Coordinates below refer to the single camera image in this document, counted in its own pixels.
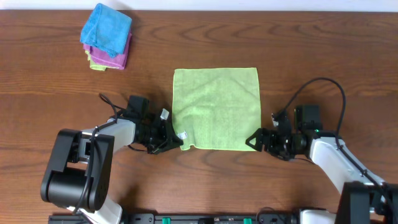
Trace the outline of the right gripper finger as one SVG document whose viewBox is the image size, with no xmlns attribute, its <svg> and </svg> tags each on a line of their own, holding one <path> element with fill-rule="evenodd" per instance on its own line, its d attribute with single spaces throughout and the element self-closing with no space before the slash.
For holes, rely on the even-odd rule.
<svg viewBox="0 0 398 224">
<path fill-rule="evenodd" d="M 257 152 L 262 152 L 264 148 L 264 143 L 261 138 L 248 138 L 245 144 Z"/>
<path fill-rule="evenodd" d="M 252 140 L 255 140 L 255 144 L 257 143 L 261 143 L 262 144 L 262 140 L 263 140 L 263 128 L 259 128 L 257 129 L 251 136 L 249 136 L 245 143 L 246 144 L 250 144 Z"/>
</svg>

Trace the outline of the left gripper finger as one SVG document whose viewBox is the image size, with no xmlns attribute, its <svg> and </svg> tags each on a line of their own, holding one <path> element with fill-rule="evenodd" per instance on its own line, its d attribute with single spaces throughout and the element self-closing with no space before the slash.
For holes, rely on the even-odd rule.
<svg viewBox="0 0 398 224">
<path fill-rule="evenodd" d="M 169 121 L 165 122 L 165 132 L 167 146 L 182 146 L 183 141 L 176 135 L 172 123 Z"/>
<path fill-rule="evenodd" d="M 163 143 L 161 143 L 158 146 L 150 147 L 149 154 L 158 155 L 160 153 L 167 152 L 171 149 L 175 149 L 182 145 L 183 145 L 183 141 L 179 138 L 177 138 L 176 140 L 169 139 L 169 140 L 164 141 Z"/>
</svg>

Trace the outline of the green microfiber cloth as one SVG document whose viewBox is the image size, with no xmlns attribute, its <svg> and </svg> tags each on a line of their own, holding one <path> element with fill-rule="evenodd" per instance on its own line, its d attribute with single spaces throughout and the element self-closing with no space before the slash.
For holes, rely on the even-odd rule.
<svg viewBox="0 0 398 224">
<path fill-rule="evenodd" d="M 183 151 L 251 152 L 246 139 L 261 126 L 257 69 L 176 69 L 172 122 Z"/>
</svg>

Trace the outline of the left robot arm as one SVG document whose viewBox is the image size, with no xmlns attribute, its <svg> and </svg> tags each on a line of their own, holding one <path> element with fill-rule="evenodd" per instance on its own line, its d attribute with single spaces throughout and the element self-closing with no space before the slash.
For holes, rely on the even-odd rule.
<svg viewBox="0 0 398 224">
<path fill-rule="evenodd" d="M 108 195 L 112 160 L 137 143 L 156 155 L 182 146 L 165 115 L 152 121 L 113 116 L 91 129 L 62 129 L 50 154 L 40 196 L 90 223 L 120 223 L 123 208 Z"/>
</svg>

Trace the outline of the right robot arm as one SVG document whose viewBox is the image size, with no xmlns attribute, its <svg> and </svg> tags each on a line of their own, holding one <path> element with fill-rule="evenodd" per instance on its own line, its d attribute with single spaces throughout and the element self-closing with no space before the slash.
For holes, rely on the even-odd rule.
<svg viewBox="0 0 398 224">
<path fill-rule="evenodd" d="M 281 216 L 282 223 L 370 223 L 371 213 L 382 216 L 384 223 L 397 223 L 397 186 L 367 169 L 333 131 L 299 129 L 285 133 L 259 128 L 246 139 L 246 145 L 283 161 L 304 155 L 321 168 L 340 193 L 336 213 L 303 208 Z"/>
</svg>

